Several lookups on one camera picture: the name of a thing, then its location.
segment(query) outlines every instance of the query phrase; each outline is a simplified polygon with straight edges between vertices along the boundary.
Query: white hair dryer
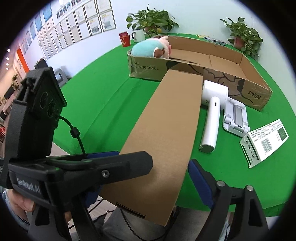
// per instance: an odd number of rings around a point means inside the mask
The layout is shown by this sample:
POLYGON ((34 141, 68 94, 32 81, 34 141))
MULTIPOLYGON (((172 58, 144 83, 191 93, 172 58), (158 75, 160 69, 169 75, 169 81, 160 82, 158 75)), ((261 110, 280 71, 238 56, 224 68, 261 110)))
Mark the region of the white hair dryer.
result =
POLYGON ((200 150, 211 153, 215 150, 220 111, 225 108, 228 97, 228 87, 208 80, 204 81, 202 88, 202 104, 208 106, 205 128, 200 143, 200 150))

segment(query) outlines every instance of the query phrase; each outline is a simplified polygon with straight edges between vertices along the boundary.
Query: blue poster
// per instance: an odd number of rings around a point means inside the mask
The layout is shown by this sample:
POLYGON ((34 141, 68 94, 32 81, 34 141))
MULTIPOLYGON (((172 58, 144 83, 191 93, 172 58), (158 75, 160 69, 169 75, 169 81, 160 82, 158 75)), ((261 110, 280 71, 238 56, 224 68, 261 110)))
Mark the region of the blue poster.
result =
POLYGON ((35 25, 36 25, 37 32, 39 32, 39 30, 42 28, 40 13, 37 15, 37 17, 35 17, 35 25))
POLYGON ((50 4, 46 5, 43 9, 43 16, 44 16, 44 20, 47 22, 50 17, 52 16, 52 8, 50 6, 50 4))
POLYGON ((32 35, 32 39, 34 39, 36 37, 36 33, 35 33, 33 22, 30 24, 30 32, 31 32, 31 35, 32 35))

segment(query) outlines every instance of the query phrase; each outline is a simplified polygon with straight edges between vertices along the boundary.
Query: open cardboard box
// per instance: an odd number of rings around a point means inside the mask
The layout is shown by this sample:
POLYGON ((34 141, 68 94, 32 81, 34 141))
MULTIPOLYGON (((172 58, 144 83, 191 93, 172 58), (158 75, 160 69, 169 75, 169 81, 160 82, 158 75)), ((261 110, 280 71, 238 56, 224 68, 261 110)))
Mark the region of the open cardboard box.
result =
POLYGON ((146 151, 153 158, 153 168, 148 175, 104 185, 100 193, 104 199, 166 225, 190 160, 201 94, 202 76, 167 71, 120 151, 146 151))
POLYGON ((134 57, 129 50, 130 77, 161 81, 169 69, 180 70, 228 86, 229 97, 256 110, 267 104, 272 90, 241 52, 186 37, 169 36, 168 41, 170 59, 134 57))

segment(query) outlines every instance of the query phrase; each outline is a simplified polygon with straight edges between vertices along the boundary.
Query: green table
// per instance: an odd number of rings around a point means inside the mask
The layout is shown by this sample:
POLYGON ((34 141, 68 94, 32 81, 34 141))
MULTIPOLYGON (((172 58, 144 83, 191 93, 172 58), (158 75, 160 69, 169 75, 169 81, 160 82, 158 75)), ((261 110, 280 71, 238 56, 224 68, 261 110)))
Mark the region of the green table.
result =
MULTIPOLYGON (((179 35, 197 38, 195 35, 179 35)), ((78 127, 86 152, 120 151, 159 84, 129 77, 127 50, 128 47, 116 47, 81 70, 62 88, 68 106, 61 115, 78 127)), ((196 158, 215 179, 224 180, 229 186, 254 186, 266 215, 278 215, 295 180, 296 117, 275 81, 258 62, 251 58, 250 61, 273 90, 262 112, 247 107, 251 129, 281 119, 289 139, 265 161, 249 169, 239 145, 241 138, 226 132, 221 124, 216 150, 211 154, 202 153, 198 147, 207 114, 206 108, 202 107, 191 158, 196 158)), ((69 127, 62 121, 55 131, 54 142, 68 153, 81 152, 77 140, 71 137, 69 127)), ((188 173, 177 205, 209 210, 202 204, 188 173)))

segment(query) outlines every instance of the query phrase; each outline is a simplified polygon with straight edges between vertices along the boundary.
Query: plush toy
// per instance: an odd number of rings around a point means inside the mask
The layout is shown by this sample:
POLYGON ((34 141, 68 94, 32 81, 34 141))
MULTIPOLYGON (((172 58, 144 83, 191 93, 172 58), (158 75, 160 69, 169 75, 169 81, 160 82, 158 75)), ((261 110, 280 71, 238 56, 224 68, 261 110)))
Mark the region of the plush toy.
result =
POLYGON ((150 38, 137 43, 131 50, 131 54, 137 57, 169 58, 172 47, 168 42, 168 36, 150 38))

